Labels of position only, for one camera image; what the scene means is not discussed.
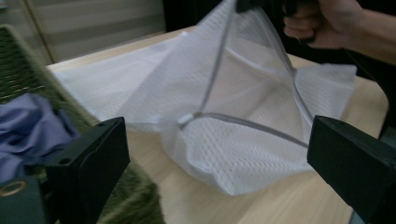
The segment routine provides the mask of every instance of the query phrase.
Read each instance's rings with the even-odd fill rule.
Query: woven basket
[[[32,92],[63,109],[81,133],[98,120],[59,85],[9,25],[0,25],[0,104]],[[131,158],[111,193],[100,223],[163,223],[157,186]]]

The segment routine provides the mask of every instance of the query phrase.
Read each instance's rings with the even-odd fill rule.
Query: green basket
[[[32,92],[63,109],[81,133],[98,120],[58,83],[9,25],[0,25],[0,104]],[[157,186],[131,158],[111,193],[99,223],[163,223]]]

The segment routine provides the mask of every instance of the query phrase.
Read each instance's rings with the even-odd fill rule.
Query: crumpled fabric
[[[24,166],[45,164],[79,133],[64,111],[26,93],[0,105],[0,183],[25,175]]]

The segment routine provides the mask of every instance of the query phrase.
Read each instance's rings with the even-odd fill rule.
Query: laundry
[[[26,175],[24,166],[45,164],[71,141],[77,129],[63,110],[26,93],[0,105],[0,183]]]

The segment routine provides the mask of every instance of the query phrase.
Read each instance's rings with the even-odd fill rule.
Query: light wood surface
[[[60,71],[98,62],[179,33],[158,35],[53,64],[49,69]],[[295,67],[312,64],[294,56],[290,58]],[[380,88],[373,81],[358,77],[342,120],[378,136],[387,107]],[[166,155],[158,135],[128,131],[128,139],[131,157],[160,187],[166,223],[347,224],[350,219],[352,209],[315,172],[293,175],[265,189],[233,197],[187,175]]]

